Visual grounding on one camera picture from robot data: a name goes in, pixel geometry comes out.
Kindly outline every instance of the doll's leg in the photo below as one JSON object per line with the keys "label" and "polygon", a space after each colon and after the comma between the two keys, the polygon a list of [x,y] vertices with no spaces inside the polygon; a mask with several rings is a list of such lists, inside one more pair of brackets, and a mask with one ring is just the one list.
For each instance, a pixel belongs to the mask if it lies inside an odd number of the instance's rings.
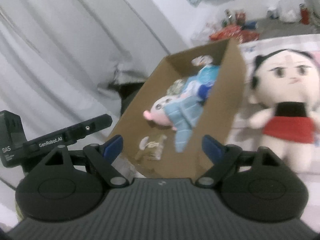
{"label": "doll's leg", "polygon": [[306,172],[311,165],[314,151],[313,144],[290,142],[288,165],[294,172]]}
{"label": "doll's leg", "polygon": [[280,159],[283,159],[287,152],[287,145],[288,142],[268,136],[268,135],[262,135],[260,146],[266,146],[271,149]]}

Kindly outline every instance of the doll's arm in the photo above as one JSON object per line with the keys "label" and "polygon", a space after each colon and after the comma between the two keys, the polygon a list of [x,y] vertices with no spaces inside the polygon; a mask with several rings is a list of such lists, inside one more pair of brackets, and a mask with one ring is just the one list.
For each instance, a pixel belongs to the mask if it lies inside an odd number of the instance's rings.
{"label": "doll's arm", "polygon": [[316,129],[320,130],[320,113],[310,112],[310,118],[313,120]]}
{"label": "doll's arm", "polygon": [[268,108],[255,113],[248,120],[248,125],[252,129],[261,129],[273,116],[273,109]]}

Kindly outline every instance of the red plastic bag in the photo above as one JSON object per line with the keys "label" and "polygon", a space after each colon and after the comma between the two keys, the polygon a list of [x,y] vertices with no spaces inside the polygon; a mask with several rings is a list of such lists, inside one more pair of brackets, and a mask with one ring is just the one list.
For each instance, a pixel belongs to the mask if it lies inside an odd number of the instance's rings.
{"label": "red plastic bag", "polygon": [[256,41],[259,38],[259,33],[247,30],[241,30],[238,25],[229,25],[217,33],[213,33],[209,37],[212,41],[218,41],[226,38],[235,38],[239,43]]}

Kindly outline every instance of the white plush toy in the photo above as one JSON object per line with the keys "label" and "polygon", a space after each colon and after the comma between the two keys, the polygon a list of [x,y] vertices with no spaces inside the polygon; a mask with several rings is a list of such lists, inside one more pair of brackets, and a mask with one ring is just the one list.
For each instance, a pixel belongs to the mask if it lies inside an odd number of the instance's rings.
{"label": "white plush toy", "polygon": [[255,63],[249,102],[265,109],[249,119],[249,126],[263,128],[260,146],[286,158],[293,171],[304,172],[320,128],[320,116],[313,112],[320,96],[318,67],[308,53],[290,49],[257,56]]}

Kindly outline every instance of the doll's mouth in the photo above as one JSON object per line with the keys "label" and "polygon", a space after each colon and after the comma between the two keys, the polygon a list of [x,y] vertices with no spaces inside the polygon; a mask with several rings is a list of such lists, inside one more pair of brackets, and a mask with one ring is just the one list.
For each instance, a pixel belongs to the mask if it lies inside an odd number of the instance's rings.
{"label": "doll's mouth", "polygon": [[291,82],[289,84],[295,84],[295,83],[301,82],[300,78],[290,78],[290,79],[291,79]]}

